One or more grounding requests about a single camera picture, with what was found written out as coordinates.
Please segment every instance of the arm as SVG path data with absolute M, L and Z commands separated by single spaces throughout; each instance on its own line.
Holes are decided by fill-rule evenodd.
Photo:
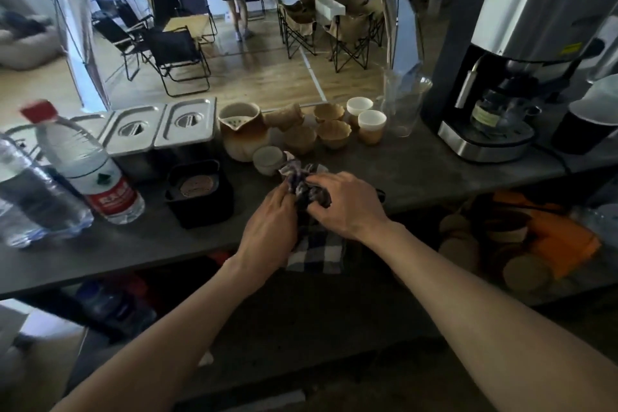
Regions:
M 95 371 L 53 412 L 165 411 L 229 315 L 296 243 L 294 197 L 273 190 L 247 223 L 236 255 L 168 315 Z
M 393 269 L 498 410 L 618 410 L 618 367 L 603 355 L 390 221 L 367 183 L 347 173 L 311 180 L 332 204 L 309 211 Z

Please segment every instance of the hand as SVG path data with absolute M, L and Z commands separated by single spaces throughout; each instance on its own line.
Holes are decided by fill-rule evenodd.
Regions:
M 374 187 L 353 174 L 314 174 L 307 182 L 326 188 L 332 200 L 327 209 L 312 202 L 307 212 L 327 229 L 345 238 L 361 241 L 380 224 L 389 221 Z
M 285 265 L 296 244 L 298 223 L 294 203 L 287 182 L 283 182 L 268 193 L 247 222 L 238 252 L 231 260 L 240 263 L 252 291 Z

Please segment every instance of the left hand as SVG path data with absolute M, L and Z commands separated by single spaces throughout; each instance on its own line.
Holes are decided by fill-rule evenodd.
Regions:
M 285 181 L 268 193 L 247 222 L 232 259 L 240 262 L 252 291 L 284 265 L 296 244 L 298 223 L 294 204 L 295 198 Z

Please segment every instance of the gray countertop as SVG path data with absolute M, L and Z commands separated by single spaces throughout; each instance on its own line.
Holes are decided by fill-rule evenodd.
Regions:
M 560 115 L 557 108 L 555 113 L 545 114 L 543 120 L 557 123 Z M 618 163 L 617 144 L 618 139 L 608 139 L 588 155 L 566 161 L 573 172 L 613 165 Z M 352 137 L 347 147 L 334 152 L 319 145 L 304 161 L 320 162 L 332 172 L 351 172 L 385 191 L 389 213 L 565 174 L 559 160 L 536 149 L 511 164 L 469 164 L 456 157 L 421 122 L 405 139 L 386 135 L 379 146 L 366 147 Z M 92 228 L 75 239 L 44 240 L 25 250 L 1 248 L 0 299 L 233 248 L 248 218 L 278 181 L 261 176 L 251 164 L 225 160 L 223 169 L 236 198 L 229 220 L 184 230 L 163 201 L 162 184 L 144 186 L 141 190 L 146 212 L 129 225 L 116 226 L 97 219 Z

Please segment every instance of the beige sofa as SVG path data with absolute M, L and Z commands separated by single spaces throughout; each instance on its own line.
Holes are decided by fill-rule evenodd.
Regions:
M 45 16 L 29 16 L 46 26 L 45 33 L 22 39 L 0 29 L 0 66 L 13 70 L 30 70 L 62 54 L 60 38 L 51 20 Z

